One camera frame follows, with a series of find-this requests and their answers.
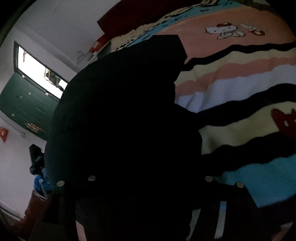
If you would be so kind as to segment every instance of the hello kitty character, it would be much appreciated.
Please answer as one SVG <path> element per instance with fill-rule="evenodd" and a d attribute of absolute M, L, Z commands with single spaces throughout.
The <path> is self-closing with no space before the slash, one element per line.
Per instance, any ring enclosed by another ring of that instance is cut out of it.
<path fill-rule="evenodd" d="M 220 34 L 217 39 L 226 39 L 228 37 L 243 37 L 245 34 L 237 31 L 237 27 L 231 23 L 220 23 L 216 27 L 205 28 L 209 34 Z"/>

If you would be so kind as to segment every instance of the hello kitty print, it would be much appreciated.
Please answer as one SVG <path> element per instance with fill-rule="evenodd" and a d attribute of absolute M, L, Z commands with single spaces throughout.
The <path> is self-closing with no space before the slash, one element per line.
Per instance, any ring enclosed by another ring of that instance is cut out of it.
<path fill-rule="evenodd" d="M 249 32 L 257 36 L 264 36 L 266 34 L 266 32 L 248 23 L 240 24 L 240 26 L 244 27 Z M 231 23 L 228 23 L 228 22 L 217 24 L 216 27 L 205 28 L 205 30 L 206 30 L 206 33 L 209 33 L 209 34 L 220 34 L 220 36 L 217 37 L 217 39 L 226 39 L 228 37 L 245 36 L 244 32 L 237 30 L 237 26 L 232 25 Z"/>

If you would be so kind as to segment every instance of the green panel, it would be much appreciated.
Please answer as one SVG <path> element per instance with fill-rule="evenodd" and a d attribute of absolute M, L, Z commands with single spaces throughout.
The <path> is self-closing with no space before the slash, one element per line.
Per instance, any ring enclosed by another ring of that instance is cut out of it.
<path fill-rule="evenodd" d="M 44 140 L 48 139 L 51 117 L 57 104 L 57 100 L 46 95 L 18 73 L 13 74 L 0 95 L 0 110 Z M 35 133 L 26 126 L 27 123 L 32 123 L 42 130 Z"/>

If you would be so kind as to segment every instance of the pink fabric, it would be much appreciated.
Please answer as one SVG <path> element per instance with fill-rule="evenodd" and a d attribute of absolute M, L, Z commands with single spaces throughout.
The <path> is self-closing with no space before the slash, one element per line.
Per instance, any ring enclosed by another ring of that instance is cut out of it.
<path fill-rule="evenodd" d="M 233 35 L 225 39 L 217 39 L 220 34 L 210 34 L 205 30 L 223 23 L 231 23 L 237 27 L 237 31 L 243 32 L 245 36 L 234 37 L 235 35 Z M 266 34 L 256 36 L 240 26 L 245 23 L 255 26 Z M 231 45 L 283 44 L 296 40 L 291 29 L 280 17 L 268 11 L 259 11 L 247 6 L 181 20 L 158 34 L 179 35 L 188 56 L 186 62 L 194 57 L 210 56 Z"/>
<path fill-rule="evenodd" d="M 296 65 L 296 58 L 258 59 L 246 64 L 225 64 L 217 71 L 205 74 L 196 81 L 188 80 L 177 85 L 176 96 L 191 95 L 195 92 L 205 92 L 216 80 L 261 74 L 273 70 L 276 66 L 284 64 Z"/>

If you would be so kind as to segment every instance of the silver rivet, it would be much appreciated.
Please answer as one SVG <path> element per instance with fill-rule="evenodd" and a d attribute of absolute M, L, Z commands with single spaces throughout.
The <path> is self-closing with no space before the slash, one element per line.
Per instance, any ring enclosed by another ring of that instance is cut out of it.
<path fill-rule="evenodd" d="M 65 185 L 65 182 L 64 181 L 58 181 L 57 182 L 57 186 L 58 187 L 62 187 L 63 185 Z"/>
<path fill-rule="evenodd" d="M 88 178 L 88 180 L 89 180 L 90 182 L 94 181 L 95 179 L 96 179 L 96 176 L 89 176 L 89 178 Z"/>
<path fill-rule="evenodd" d="M 207 182 L 212 182 L 212 181 L 214 180 L 214 178 L 211 177 L 211 176 L 206 176 L 206 177 L 205 177 L 205 180 L 206 180 Z"/>
<path fill-rule="evenodd" d="M 237 187 L 243 188 L 244 187 L 244 184 L 243 183 L 237 183 Z"/>

